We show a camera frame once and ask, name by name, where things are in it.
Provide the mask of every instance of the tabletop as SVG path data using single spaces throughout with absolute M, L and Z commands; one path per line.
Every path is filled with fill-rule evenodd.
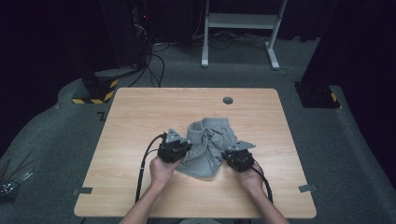
M 233 103 L 224 104 L 224 97 L 231 97 Z M 238 140 L 256 145 L 249 151 L 264 170 L 274 204 L 285 217 L 316 215 L 311 193 L 299 190 L 307 183 L 277 92 L 230 88 L 118 89 L 75 214 L 123 217 L 134 205 L 139 167 L 149 142 L 169 128 L 185 136 L 188 126 L 203 118 L 229 119 Z M 148 155 L 142 193 L 149 186 L 149 161 L 155 154 Z M 254 218 L 260 213 L 224 161 L 210 178 L 175 172 L 150 216 Z

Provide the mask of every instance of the white shelf frame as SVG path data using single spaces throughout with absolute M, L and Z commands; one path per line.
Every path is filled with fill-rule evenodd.
M 282 22 L 283 12 L 285 11 L 288 0 L 282 0 L 279 11 L 275 15 L 258 15 L 258 14 L 231 14 L 231 13 L 209 13 L 209 0 L 206 0 L 205 9 L 205 33 L 204 45 L 202 50 L 202 67 L 209 66 L 209 46 L 208 31 L 209 27 L 219 28 L 243 28 L 243 29 L 265 29 L 273 30 L 269 42 L 265 42 L 265 49 L 271 61 L 274 70 L 280 68 L 277 61 L 274 44 L 276 35 Z

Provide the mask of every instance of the black tape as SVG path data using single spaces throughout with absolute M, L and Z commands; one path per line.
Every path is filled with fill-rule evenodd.
M 298 189 L 300 190 L 301 193 L 304 193 L 307 191 L 313 192 L 313 191 L 317 190 L 318 188 L 317 188 L 317 186 L 315 186 L 313 184 L 313 185 L 303 185 L 303 186 L 298 187 Z
M 80 190 L 75 189 L 73 190 L 73 194 L 74 195 L 78 195 L 78 194 L 91 194 L 92 193 L 92 188 L 81 188 Z
M 105 119 L 105 112 L 96 112 L 96 114 L 100 114 L 100 115 L 102 115 L 101 117 L 100 117 L 100 121 L 106 121 L 106 119 Z

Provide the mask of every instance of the black cable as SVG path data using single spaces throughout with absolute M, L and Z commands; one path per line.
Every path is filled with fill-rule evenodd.
M 151 148 L 152 144 L 154 144 L 154 142 L 157 141 L 157 139 L 164 138 L 164 137 L 166 137 L 166 133 L 159 134 L 158 136 L 156 136 L 154 139 L 151 140 L 151 142 L 148 145 L 148 148 L 146 149 L 145 155 L 143 156 L 142 163 L 140 164 L 140 172 L 139 172 L 139 178 L 137 180 L 137 188 L 136 188 L 136 197 L 134 198 L 135 203 L 137 201 L 139 201 L 139 198 L 140 198 L 140 190 L 142 188 L 142 180 L 143 180 L 143 173 L 145 171 L 146 157 L 148 156 L 148 154 L 150 152 L 158 150 L 158 149 L 153 149 L 153 150 L 149 151 L 149 149 Z
M 161 87 L 161 83 L 163 82 L 163 72 L 165 71 L 165 63 L 163 62 L 163 59 L 160 56 L 158 56 L 157 54 L 151 54 L 151 55 L 154 57 L 157 57 L 163 63 L 163 71 L 161 72 L 160 82 L 158 83 L 158 87 Z
M 128 87 L 132 87 L 143 76 L 143 74 L 146 72 L 146 70 L 148 70 L 150 63 L 151 63 L 151 53 L 149 54 L 148 62 L 144 65 L 145 68 L 140 73 L 139 77 L 133 83 L 131 83 L 131 85 L 129 85 Z
M 244 161 L 241 161 L 239 158 L 234 157 L 233 159 L 238 161 L 238 162 L 240 162 L 240 163 L 244 163 L 246 165 L 246 163 Z M 254 160 L 254 162 L 256 162 L 256 164 L 259 166 L 261 172 L 258 171 L 253 166 L 250 166 L 250 169 L 252 169 L 254 172 L 256 172 L 262 178 L 262 182 L 264 182 L 265 188 L 267 189 L 268 199 L 270 200 L 271 203 L 274 203 L 273 194 L 272 194 L 272 190 L 271 190 L 271 187 L 270 187 L 270 183 L 268 182 L 267 178 L 265 178 L 264 171 L 262 170 L 262 167 L 259 165 L 259 163 L 256 160 Z
M 220 8 L 219 8 L 219 13 L 222 12 L 222 5 L 223 5 L 223 4 L 224 4 L 224 0 L 221 1 L 221 5 L 220 5 Z
M 203 11 L 204 11 L 204 0 L 201 0 L 201 12 L 199 15 L 199 22 L 197 25 L 197 29 L 195 30 L 195 33 L 192 35 L 192 37 L 194 37 L 198 33 L 199 27 L 201 26 L 202 15 L 204 14 Z
M 158 80 L 158 78 L 155 77 L 155 75 L 154 75 L 154 73 L 151 71 L 151 69 L 148 68 L 148 70 L 149 70 L 149 79 L 150 79 L 150 81 L 151 81 L 152 87 L 155 87 L 154 82 L 153 82 L 153 80 L 152 80 L 153 78 L 155 79 L 155 81 L 157 81 L 157 84 L 160 85 L 160 81 Z
M 215 39 L 218 41 L 229 42 L 229 44 L 227 46 L 225 46 L 223 48 L 218 48 L 218 47 L 214 47 L 213 45 L 210 45 L 210 44 L 207 44 L 207 45 L 212 49 L 227 49 L 227 48 L 229 48 L 233 44 L 233 37 L 228 32 L 226 34 L 227 34 L 226 36 L 228 36 L 228 39 L 223 38 L 223 36 L 221 36 L 221 35 L 215 36 Z
M 267 188 L 267 193 L 268 193 L 268 199 L 271 201 L 271 203 L 274 203 L 273 201 L 273 195 L 272 195 L 272 190 L 270 187 L 270 183 L 268 182 L 267 178 L 265 178 L 264 174 L 261 173 L 260 171 L 258 171 L 256 168 L 254 168 L 253 166 L 250 167 L 250 169 L 252 169 L 253 171 L 255 171 L 261 178 L 262 181 L 264 182 L 265 187 Z
M 84 224 L 85 220 L 87 220 L 87 218 L 84 217 L 79 224 Z
M 263 42 L 263 41 L 267 40 L 267 39 L 268 39 L 268 36 L 265 37 L 265 38 L 262 39 L 262 40 L 258 40 L 259 38 L 260 38 L 259 35 L 256 35 L 256 36 L 255 36 L 253 39 L 251 39 L 251 40 L 236 40 L 236 39 L 234 38 L 234 39 L 233 39 L 233 42 L 236 43 L 236 44 L 257 44 L 257 43 L 260 43 L 260 42 Z
M 152 52 L 157 53 L 157 52 L 161 52 L 161 51 L 165 51 L 166 49 L 169 49 L 169 47 L 171 46 L 171 43 L 166 42 L 167 46 L 164 49 L 159 49 L 159 50 L 153 50 Z

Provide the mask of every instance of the gray towel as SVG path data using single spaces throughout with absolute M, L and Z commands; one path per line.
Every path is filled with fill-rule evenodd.
M 237 141 L 226 118 L 205 118 L 192 123 L 187 138 L 192 147 L 177 170 L 201 178 L 216 174 L 223 161 L 221 152 L 230 150 Z

